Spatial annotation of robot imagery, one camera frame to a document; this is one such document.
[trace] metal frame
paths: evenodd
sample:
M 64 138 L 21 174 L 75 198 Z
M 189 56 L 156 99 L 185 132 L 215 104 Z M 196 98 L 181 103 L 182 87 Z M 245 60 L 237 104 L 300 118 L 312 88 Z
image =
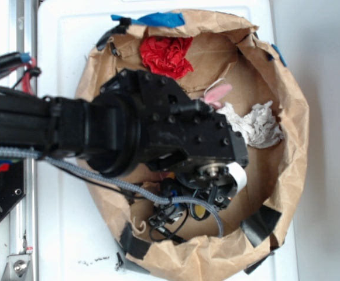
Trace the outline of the metal frame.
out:
M 37 10 L 39 0 L 10 0 L 9 1 L 9 51 L 29 52 L 32 57 L 37 57 Z M 9 77 L 9 83 L 14 84 L 17 77 L 23 73 L 17 71 Z M 32 87 L 36 92 L 36 81 Z M 10 213 L 10 254 L 29 253 L 32 247 L 30 270 L 33 279 L 38 278 L 38 226 L 37 226 L 37 186 L 36 164 L 33 160 L 24 162 L 24 185 L 26 197 L 17 204 Z M 12 270 L 8 257 L 6 268 Z

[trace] gray braided cable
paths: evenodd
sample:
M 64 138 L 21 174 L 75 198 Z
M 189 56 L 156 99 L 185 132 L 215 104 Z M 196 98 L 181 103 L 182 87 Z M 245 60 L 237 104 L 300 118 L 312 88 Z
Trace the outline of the gray braided cable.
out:
M 41 153 L 35 150 L 0 147 L 0 157 L 20 158 L 20 159 L 24 159 L 24 158 L 38 159 L 40 155 Z M 135 193 L 140 193 L 142 196 L 144 196 L 145 198 L 147 198 L 148 200 L 154 203 L 158 203 L 158 204 L 188 203 L 188 204 L 200 205 L 204 207 L 206 210 L 208 210 L 210 214 L 212 214 L 215 220 L 217 221 L 218 237 L 223 236 L 223 223 L 218 215 L 218 212 L 212 205 L 208 204 L 207 202 L 201 199 L 190 197 L 190 196 L 177 196 L 177 197 L 173 197 L 170 201 L 170 199 L 167 197 L 155 195 L 132 183 L 128 183 L 126 181 L 122 181 L 122 180 L 115 179 L 115 178 L 104 177 L 99 173 L 91 172 L 82 167 L 78 167 L 70 162 L 66 162 L 60 159 L 54 159 L 54 158 L 47 157 L 47 156 L 44 159 L 53 166 L 68 170 L 81 177 L 91 178 L 94 180 L 102 181 L 104 183 L 116 185 L 125 190 L 129 190 Z

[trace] pink object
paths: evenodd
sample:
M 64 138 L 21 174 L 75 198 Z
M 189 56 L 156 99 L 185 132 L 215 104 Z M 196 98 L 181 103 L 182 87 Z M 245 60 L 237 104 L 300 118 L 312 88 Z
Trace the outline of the pink object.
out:
M 210 104 L 215 109 L 220 109 L 224 106 L 219 100 L 226 96 L 232 90 L 232 85 L 222 84 L 216 86 L 210 90 L 206 90 L 204 93 L 204 98 L 201 98 L 206 104 Z

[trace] blue tape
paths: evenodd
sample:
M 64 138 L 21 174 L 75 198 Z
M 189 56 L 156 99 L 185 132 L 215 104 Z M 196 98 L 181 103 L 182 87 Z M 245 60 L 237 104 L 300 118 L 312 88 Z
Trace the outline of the blue tape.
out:
M 29 53 L 20 53 L 20 59 L 22 60 L 22 63 L 28 63 L 30 62 L 30 54 Z
M 281 63 L 283 63 L 283 65 L 284 65 L 285 67 L 287 67 L 287 63 L 286 63 L 286 61 L 284 60 L 284 57 L 281 55 L 281 52 L 279 51 L 279 48 L 278 48 L 277 46 L 275 46 L 274 44 L 271 44 L 271 46 L 272 46 L 272 48 L 274 48 L 274 50 L 278 53 L 279 58 L 280 58 L 280 60 L 281 60 Z
M 112 20 L 120 20 L 123 16 L 111 15 Z M 132 19 L 134 25 L 148 25 L 154 27 L 176 28 L 185 25 L 182 13 L 152 13 L 139 19 Z

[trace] paper bag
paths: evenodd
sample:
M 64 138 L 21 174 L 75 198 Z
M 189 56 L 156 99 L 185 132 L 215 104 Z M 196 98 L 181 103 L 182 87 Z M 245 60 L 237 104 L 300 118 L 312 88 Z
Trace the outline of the paper bag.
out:
M 129 205 L 123 196 L 95 186 L 90 186 L 90 192 L 130 261 L 168 280 L 224 280 L 284 242 L 304 187 L 309 109 L 278 52 L 255 36 L 257 26 L 220 12 L 176 12 L 183 14 L 184 26 L 130 25 L 125 35 L 112 35 L 106 46 L 94 48 L 77 97 L 93 100 L 100 86 L 123 68 L 148 70 L 139 53 L 144 38 L 193 37 L 186 59 L 194 72 L 177 80 L 184 91 L 191 98 L 200 97 L 212 82 L 224 77 L 233 90 L 222 101 L 233 104 L 240 116 L 250 112 L 254 104 L 272 100 L 284 140 L 267 149 L 248 147 L 248 184 L 226 210 L 219 212 L 224 223 L 222 238 L 215 237 L 217 225 L 212 217 L 205 221 L 190 218 L 178 233 L 188 242 L 152 243 L 146 227 L 153 214 L 151 202 L 141 200 Z M 155 182 L 160 174 L 140 165 L 126 180 Z

